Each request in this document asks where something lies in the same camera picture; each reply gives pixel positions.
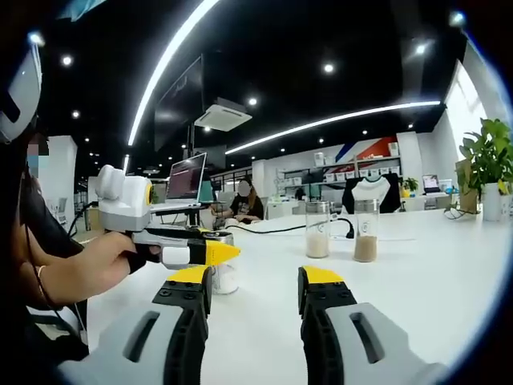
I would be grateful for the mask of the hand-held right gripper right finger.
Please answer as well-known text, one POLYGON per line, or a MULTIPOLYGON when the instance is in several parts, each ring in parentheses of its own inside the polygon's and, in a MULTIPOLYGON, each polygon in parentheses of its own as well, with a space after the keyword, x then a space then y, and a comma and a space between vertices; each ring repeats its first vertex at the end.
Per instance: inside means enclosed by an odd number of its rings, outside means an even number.
POLYGON ((298 312, 310 384, 439 384, 445 377, 444 365, 418 357, 408 334, 357 302, 331 270, 299 268, 298 312))

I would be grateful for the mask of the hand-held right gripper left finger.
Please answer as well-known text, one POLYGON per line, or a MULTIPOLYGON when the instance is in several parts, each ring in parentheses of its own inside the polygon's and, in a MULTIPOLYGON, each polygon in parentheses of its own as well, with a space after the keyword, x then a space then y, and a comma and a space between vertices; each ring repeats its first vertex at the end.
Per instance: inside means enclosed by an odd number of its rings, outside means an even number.
POLYGON ((211 300, 212 268, 181 269, 151 302, 106 328, 86 358, 59 371, 68 384, 198 384, 211 300))

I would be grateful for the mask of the person's left hand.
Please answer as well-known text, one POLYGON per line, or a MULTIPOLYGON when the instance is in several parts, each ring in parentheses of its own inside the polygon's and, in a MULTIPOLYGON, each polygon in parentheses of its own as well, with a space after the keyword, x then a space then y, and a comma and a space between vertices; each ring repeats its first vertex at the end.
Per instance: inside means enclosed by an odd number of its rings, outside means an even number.
POLYGON ((158 257, 159 246, 144 245, 140 251, 127 235, 106 233, 90 242, 79 256, 81 282, 88 297, 118 285, 129 274, 158 257))

